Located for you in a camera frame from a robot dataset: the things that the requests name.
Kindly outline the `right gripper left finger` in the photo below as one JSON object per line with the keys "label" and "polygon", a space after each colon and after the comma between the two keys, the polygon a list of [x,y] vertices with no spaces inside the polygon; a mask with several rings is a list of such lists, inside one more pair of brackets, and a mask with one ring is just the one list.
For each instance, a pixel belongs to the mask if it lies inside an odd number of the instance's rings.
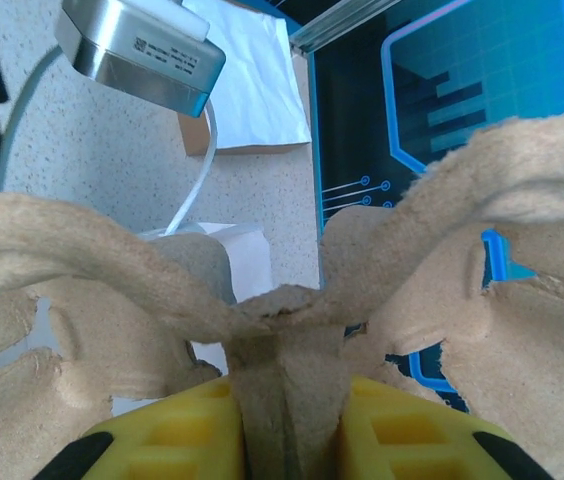
{"label": "right gripper left finger", "polygon": [[93,426],[37,479],[244,479],[240,411],[221,377]]}

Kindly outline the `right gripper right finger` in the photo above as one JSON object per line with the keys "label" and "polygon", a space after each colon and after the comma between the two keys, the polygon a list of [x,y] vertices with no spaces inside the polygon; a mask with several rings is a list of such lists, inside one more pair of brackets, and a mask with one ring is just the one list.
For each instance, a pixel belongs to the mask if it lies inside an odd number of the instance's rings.
{"label": "right gripper right finger", "polygon": [[355,376],[339,424],[339,477],[508,480],[551,475],[501,428]]}

